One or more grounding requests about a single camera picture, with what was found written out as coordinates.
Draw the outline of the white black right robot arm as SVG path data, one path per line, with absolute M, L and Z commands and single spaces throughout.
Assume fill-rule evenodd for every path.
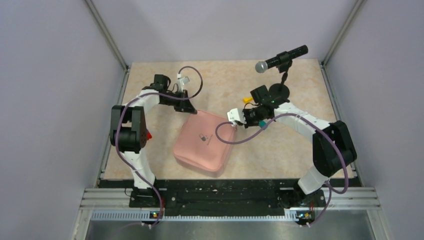
M 290 91 L 282 84 L 273 84 L 271 88 L 262 85 L 250 94 L 256 106 L 242 110 L 242 123 L 246 128 L 268 120 L 292 128 L 312 143 L 313 166 L 298 180 L 298 189 L 293 192 L 297 205 L 307 206 L 314 198 L 313 192 L 339 170 L 344 173 L 345 185 L 349 185 L 347 166 L 358 155 L 343 121 L 329 122 L 299 109 L 289 101 Z

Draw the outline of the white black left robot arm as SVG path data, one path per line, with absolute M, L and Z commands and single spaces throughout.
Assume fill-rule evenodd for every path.
M 156 105 L 171 106 L 176 112 L 196 114 L 197 110 L 190 102 L 191 97 L 184 89 L 188 77 L 178 76 L 176 90 L 169 90 L 169 77 L 156 74 L 153 83 L 144 87 L 140 93 L 125 105 L 115 105 L 111 109 L 110 143 L 121 160 L 129 166 L 133 179 L 133 196 L 149 207 L 160 202 L 160 193 L 154 189 L 156 180 L 145 151 L 151 138 L 147 129 L 145 114 Z

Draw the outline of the pink medicine case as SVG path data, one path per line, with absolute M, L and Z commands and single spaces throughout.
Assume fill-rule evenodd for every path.
M 225 117 L 198 110 L 190 114 L 173 145 L 172 154 L 178 164 L 207 177 L 217 178 L 225 170 L 232 145 L 216 137 L 216 128 Z

